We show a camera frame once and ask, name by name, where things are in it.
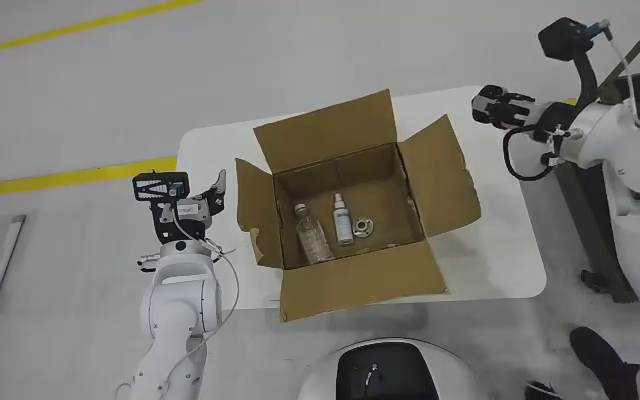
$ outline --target white table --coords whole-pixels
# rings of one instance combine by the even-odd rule
[[[410,137],[442,114],[449,115],[473,176],[482,217],[464,228],[429,238],[449,293],[391,303],[526,298],[538,295],[546,285],[520,185],[504,166],[503,132],[471,118],[471,99],[479,90],[469,86],[393,98],[398,140]],[[180,143],[177,170],[189,174],[191,195],[206,190],[220,169],[227,170],[226,208],[213,219],[207,236],[225,249],[237,248],[229,258],[240,277],[240,309],[278,307],[282,273],[256,264],[249,235],[236,223],[235,158],[269,171],[253,128],[287,117],[195,129]],[[230,304],[235,283],[228,266],[216,264],[216,274],[223,304]]]

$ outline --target open cardboard box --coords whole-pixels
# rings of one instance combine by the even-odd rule
[[[446,116],[397,142],[388,90],[254,129],[272,174],[236,159],[238,224],[259,265],[283,269],[280,318],[291,321],[398,297],[444,293],[427,237],[480,218],[464,156]],[[366,239],[338,246],[333,194]],[[309,265],[294,206],[320,221],[335,260]]]

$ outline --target black shoe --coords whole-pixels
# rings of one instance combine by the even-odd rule
[[[562,397],[551,386],[531,381],[524,390],[524,400],[562,400]]]
[[[598,378],[609,400],[638,400],[639,365],[622,361],[606,340],[584,326],[574,329],[569,341],[580,362]]]

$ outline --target spray bottle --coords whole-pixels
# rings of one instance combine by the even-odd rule
[[[340,246],[348,246],[353,244],[353,232],[351,231],[351,217],[349,210],[342,200],[342,195],[336,193],[333,195],[333,222],[336,226],[336,237]]]

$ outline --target yellow tape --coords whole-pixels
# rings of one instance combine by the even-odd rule
[[[123,179],[136,176],[141,172],[149,172],[152,169],[156,170],[156,172],[175,171],[177,160],[178,158],[175,156],[163,157],[128,164],[109,165],[106,167],[36,176],[33,178],[0,181],[0,194]]]
[[[9,40],[7,42],[0,42],[0,49],[24,46],[25,44],[38,42],[40,40],[47,40],[57,36],[85,31],[87,29],[93,29],[103,25],[116,24],[118,22],[127,21],[129,19],[140,18],[150,14],[169,11],[173,10],[174,8],[184,7],[194,3],[200,3],[202,1],[203,0],[170,0],[165,3],[154,4],[148,7],[139,8],[137,10],[125,11],[120,14],[109,15],[107,17],[97,18],[75,25],[63,26],[61,28],[52,29],[50,31],[42,33],[36,33],[22,38]]]

